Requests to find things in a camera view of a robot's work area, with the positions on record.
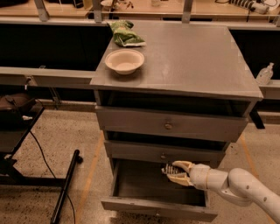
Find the orange line on floor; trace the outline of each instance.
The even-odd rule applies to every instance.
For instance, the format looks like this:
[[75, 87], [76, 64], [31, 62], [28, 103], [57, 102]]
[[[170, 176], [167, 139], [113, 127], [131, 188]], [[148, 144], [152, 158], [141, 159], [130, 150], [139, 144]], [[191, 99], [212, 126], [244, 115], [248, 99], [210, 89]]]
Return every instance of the orange line on floor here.
[[103, 143], [104, 143], [104, 135], [103, 135], [103, 132], [101, 132], [101, 134], [99, 136], [99, 139], [98, 139], [98, 143], [97, 143], [97, 145], [94, 149], [94, 158], [93, 158], [93, 161], [90, 165], [89, 174], [87, 175], [87, 181], [86, 181], [85, 187], [83, 189], [83, 192], [82, 192], [82, 195], [81, 195], [81, 198], [80, 198], [80, 204], [77, 207], [76, 224], [80, 223], [83, 208], [84, 208], [84, 206], [86, 204], [86, 201], [87, 201], [87, 198], [88, 198], [89, 188], [90, 188], [92, 180], [93, 180], [93, 176], [94, 176], [94, 173], [95, 173], [95, 167], [97, 165], [98, 158], [100, 156], [100, 151], [101, 151], [101, 148], [103, 146]]
[[[246, 159], [248, 161], [248, 165], [250, 166], [250, 169], [251, 169], [251, 172], [252, 174], [257, 178], [259, 179], [259, 175], [256, 171], [256, 167], [254, 165], [254, 162], [252, 160], [252, 157], [250, 156], [250, 153], [249, 153], [249, 149], [248, 149], [248, 146], [246, 144], [246, 141], [245, 141], [245, 136], [244, 134], [242, 133], [241, 134], [241, 144], [242, 144], [242, 148], [244, 149], [244, 152], [245, 152], [245, 155], [246, 155]], [[276, 224], [271, 218], [269, 215], [266, 214], [266, 217], [268, 218], [269, 220], [269, 224]]]

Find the gray cabinet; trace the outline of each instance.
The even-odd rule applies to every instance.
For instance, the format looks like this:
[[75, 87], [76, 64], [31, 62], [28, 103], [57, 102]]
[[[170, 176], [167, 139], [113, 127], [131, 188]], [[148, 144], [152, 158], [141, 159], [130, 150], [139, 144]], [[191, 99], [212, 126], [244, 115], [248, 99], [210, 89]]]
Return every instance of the gray cabinet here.
[[129, 76], [108, 70], [102, 63], [117, 49], [111, 43], [91, 81], [114, 175], [112, 192], [101, 203], [108, 210], [212, 221], [217, 213], [207, 192], [170, 182], [161, 167], [175, 160], [217, 167], [262, 93], [228, 29], [136, 27], [148, 33], [147, 46], [137, 48], [145, 64]]

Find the spray bottle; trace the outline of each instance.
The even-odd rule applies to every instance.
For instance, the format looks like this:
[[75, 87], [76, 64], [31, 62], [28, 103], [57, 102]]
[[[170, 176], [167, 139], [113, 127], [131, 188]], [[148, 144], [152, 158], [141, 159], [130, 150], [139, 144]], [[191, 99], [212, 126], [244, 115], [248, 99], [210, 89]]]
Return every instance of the spray bottle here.
[[270, 82], [270, 79], [273, 75], [273, 67], [274, 63], [269, 63], [269, 65], [263, 68], [259, 74], [256, 76], [255, 80], [258, 84], [267, 85]]

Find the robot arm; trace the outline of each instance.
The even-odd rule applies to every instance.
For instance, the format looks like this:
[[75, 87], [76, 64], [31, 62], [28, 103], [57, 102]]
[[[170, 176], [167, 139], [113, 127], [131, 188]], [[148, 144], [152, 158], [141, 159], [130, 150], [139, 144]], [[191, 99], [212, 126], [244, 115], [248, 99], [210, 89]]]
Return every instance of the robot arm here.
[[280, 223], [280, 197], [262, 184], [251, 173], [240, 168], [230, 172], [211, 169], [204, 164], [193, 164], [187, 161], [175, 161], [172, 167], [164, 169], [170, 181], [182, 186], [194, 186], [200, 190], [211, 190], [224, 200], [245, 207], [255, 202], [276, 223]]

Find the floor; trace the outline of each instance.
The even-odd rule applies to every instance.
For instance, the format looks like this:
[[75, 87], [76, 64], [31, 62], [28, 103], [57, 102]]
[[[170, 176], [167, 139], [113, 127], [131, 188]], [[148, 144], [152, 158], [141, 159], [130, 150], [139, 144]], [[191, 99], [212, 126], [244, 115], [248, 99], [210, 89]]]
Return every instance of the floor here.
[[[219, 169], [244, 168], [256, 175], [268, 188], [280, 194], [280, 116], [261, 114], [266, 129], [251, 122], [237, 143], [231, 143]], [[110, 194], [112, 173], [103, 146], [94, 105], [47, 108], [32, 129], [45, 159], [57, 177], [64, 177], [75, 149], [83, 163], [78, 164], [69, 197], [73, 202], [77, 224], [202, 224], [196, 220], [168, 219], [148, 215], [105, 211], [101, 199]], [[16, 167], [25, 175], [51, 177], [39, 147], [29, 135], [17, 152]], [[0, 185], [0, 222], [50, 223], [59, 191], [55, 188]], [[218, 212], [213, 224], [271, 224], [270, 217], [256, 204], [233, 205], [214, 192], [209, 192], [210, 208]], [[69, 200], [60, 216], [60, 224], [74, 223]]]

